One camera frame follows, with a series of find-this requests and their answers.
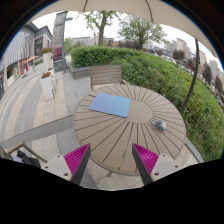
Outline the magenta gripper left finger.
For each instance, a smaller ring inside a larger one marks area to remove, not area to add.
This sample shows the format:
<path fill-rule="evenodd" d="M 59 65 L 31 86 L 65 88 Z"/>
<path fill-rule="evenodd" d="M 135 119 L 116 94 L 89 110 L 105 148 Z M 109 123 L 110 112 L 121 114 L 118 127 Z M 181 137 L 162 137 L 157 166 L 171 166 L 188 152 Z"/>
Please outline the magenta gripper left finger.
<path fill-rule="evenodd" d="M 42 169 L 79 185 L 91 155 L 90 144 L 83 145 L 65 156 L 56 155 Z"/>

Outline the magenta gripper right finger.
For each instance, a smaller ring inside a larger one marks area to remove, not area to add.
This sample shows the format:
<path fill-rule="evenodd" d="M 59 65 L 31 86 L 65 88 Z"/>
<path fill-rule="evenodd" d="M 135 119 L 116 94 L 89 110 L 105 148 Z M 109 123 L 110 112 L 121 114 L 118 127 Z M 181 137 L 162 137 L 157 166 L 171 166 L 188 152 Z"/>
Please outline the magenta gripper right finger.
<path fill-rule="evenodd" d="M 156 154 L 138 144 L 132 144 L 132 155 L 144 185 L 168 176 L 181 166 L 167 154 Z"/>

